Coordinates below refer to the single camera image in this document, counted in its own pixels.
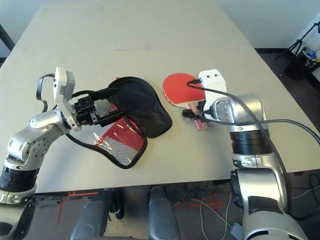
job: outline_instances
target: ping pong paddle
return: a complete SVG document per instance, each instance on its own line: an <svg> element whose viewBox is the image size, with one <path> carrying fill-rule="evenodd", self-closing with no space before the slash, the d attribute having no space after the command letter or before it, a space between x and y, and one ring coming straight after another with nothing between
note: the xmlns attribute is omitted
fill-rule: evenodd
<svg viewBox="0 0 320 240"><path fill-rule="evenodd" d="M162 90L169 103L179 108L191 109L194 114L199 115L198 102L205 100L206 96L204 91L187 86L187 82L194 79L195 77L186 73L171 74L165 78ZM200 119L195 120L195 124L198 130L208 127Z"/></svg>

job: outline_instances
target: white wall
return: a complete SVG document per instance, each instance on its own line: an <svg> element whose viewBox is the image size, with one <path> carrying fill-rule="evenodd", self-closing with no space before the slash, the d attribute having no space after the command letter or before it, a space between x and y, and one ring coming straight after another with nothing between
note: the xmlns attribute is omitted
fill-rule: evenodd
<svg viewBox="0 0 320 240"><path fill-rule="evenodd" d="M310 21L307 25L307 27L298 35L297 39L301 39L303 35L314 25L314 23L320 22L320 13L318 13L315 18ZM313 50L317 50L320 48L320 33L318 33L318 27L315 26L311 32L305 38L303 39L303 44L301 45L301 49L304 46L308 46ZM320 67L317 68L315 71L312 73L320 82Z"/></svg>
<svg viewBox="0 0 320 240"><path fill-rule="evenodd" d="M216 0L254 48L287 48L320 13L320 0Z"/></svg>
<svg viewBox="0 0 320 240"><path fill-rule="evenodd" d="M0 0L0 23L10 38L17 43L31 19L45 0ZM10 51L0 41L0 57Z"/></svg>
<svg viewBox="0 0 320 240"><path fill-rule="evenodd" d="M0 23L15 43L44 1L0 0ZM320 12L320 0L213 1L224 9L255 48L288 47ZM6 52L8 54L0 43L0 55Z"/></svg>

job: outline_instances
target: white table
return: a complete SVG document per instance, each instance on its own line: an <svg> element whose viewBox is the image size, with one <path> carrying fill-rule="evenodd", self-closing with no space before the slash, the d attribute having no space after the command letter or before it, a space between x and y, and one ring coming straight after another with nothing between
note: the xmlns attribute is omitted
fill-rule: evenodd
<svg viewBox="0 0 320 240"><path fill-rule="evenodd" d="M234 166L227 128L213 125L198 131L194 122L182 118L182 109L170 105L162 93L162 83L172 73L197 76L218 69L228 92L257 93L268 119L289 118L315 129L211 0L47 2L0 69L0 164L11 136L43 107L35 98L38 78L56 66L74 73L75 91L106 88L115 77L146 80L173 126L148 139L145 153L126 170L61 137L45 156L38 193L230 178ZM44 85L47 99L51 86ZM305 131L284 123L269 129L288 172L320 168L319 147Z"/></svg>

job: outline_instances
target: red paddle face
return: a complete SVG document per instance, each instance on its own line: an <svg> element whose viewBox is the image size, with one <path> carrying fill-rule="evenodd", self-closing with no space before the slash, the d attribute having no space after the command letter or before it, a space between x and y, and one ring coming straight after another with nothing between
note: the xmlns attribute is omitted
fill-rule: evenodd
<svg viewBox="0 0 320 240"><path fill-rule="evenodd" d="M187 82L195 78L186 73L174 73L166 77L163 82L163 93L165 98L174 106L188 108L189 103L197 103L205 100L205 92L187 86Z"/></svg>

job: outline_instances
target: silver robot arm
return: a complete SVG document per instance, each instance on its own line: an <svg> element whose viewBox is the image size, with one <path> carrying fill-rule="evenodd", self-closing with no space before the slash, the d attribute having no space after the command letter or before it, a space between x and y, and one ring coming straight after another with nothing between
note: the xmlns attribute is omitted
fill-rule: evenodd
<svg viewBox="0 0 320 240"><path fill-rule="evenodd" d="M210 79L200 79L208 85ZM238 96L259 121L266 120L262 102L256 94ZM216 98L205 110L205 117L220 122L252 122L252 117L231 97ZM268 125L261 125L269 135ZM288 214L287 190L282 168L270 142L260 127L228 126L232 140L231 171L233 202L244 209L244 240L307 240L300 225Z"/></svg>
<svg viewBox="0 0 320 240"><path fill-rule="evenodd" d="M8 143L8 155L0 177L1 240L21 240L27 235L35 211L37 175L50 145L70 130L80 131L82 125L103 127L125 114L123 109L103 117L96 113L94 101L108 99L117 89L92 91L70 105L68 100L73 96L74 87L73 74L57 67L53 80L57 108L34 116Z"/></svg>

